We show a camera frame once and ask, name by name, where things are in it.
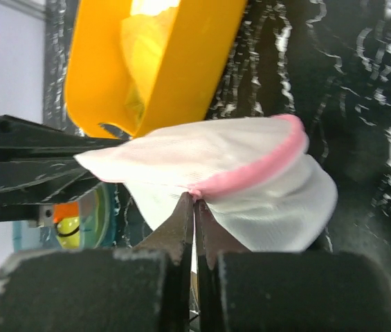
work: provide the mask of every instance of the white fabric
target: white fabric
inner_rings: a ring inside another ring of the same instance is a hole
[[[171,215],[186,185],[249,165],[279,147],[290,130],[291,124],[279,118],[195,122],[76,158],[98,178],[124,183],[155,230]],[[328,222],[336,186],[304,153],[306,148],[277,176],[245,190],[205,198],[219,224],[250,250],[304,250]]]

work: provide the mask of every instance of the white wall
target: white wall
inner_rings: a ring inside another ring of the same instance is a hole
[[[44,22],[0,5],[0,114],[41,122],[43,63]],[[12,252],[11,230],[0,223],[0,264]]]

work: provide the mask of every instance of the pink fabric edge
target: pink fabric edge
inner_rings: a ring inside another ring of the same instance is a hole
[[[185,186],[194,200],[203,197],[220,197],[257,185],[268,178],[277,176],[303,152],[307,139],[303,133],[304,127],[301,120],[291,114],[281,114],[272,118],[291,123],[291,132],[286,140],[270,154],[249,165]]]

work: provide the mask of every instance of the black metal frame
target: black metal frame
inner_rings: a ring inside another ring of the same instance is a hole
[[[100,180],[73,156],[121,143],[0,116],[0,221],[33,220],[40,205],[78,200]]]

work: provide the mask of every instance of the orange part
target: orange part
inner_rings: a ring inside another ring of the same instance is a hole
[[[54,223],[59,223],[65,218],[78,216],[78,202],[54,205]]]

